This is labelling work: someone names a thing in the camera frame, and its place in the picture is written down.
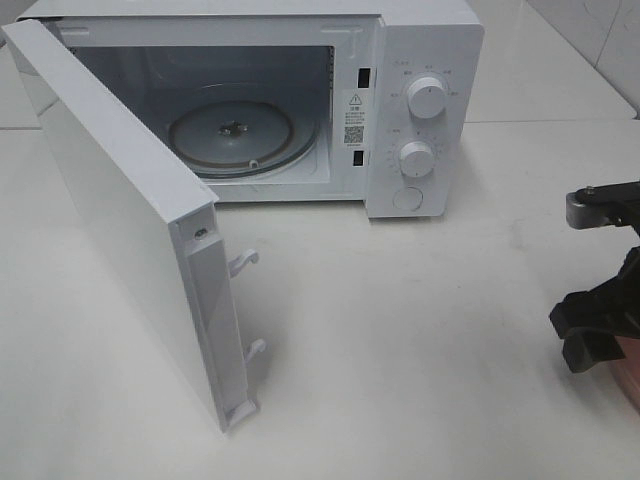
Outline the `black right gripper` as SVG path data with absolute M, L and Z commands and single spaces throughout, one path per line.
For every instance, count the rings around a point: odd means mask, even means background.
M 565 198 L 576 230 L 631 227 L 639 234 L 639 182 L 586 186 Z M 573 373 L 626 357 L 619 338 L 639 338 L 639 249 L 629 250 L 617 275 L 589 291 L 567 294 L 549 314 Z

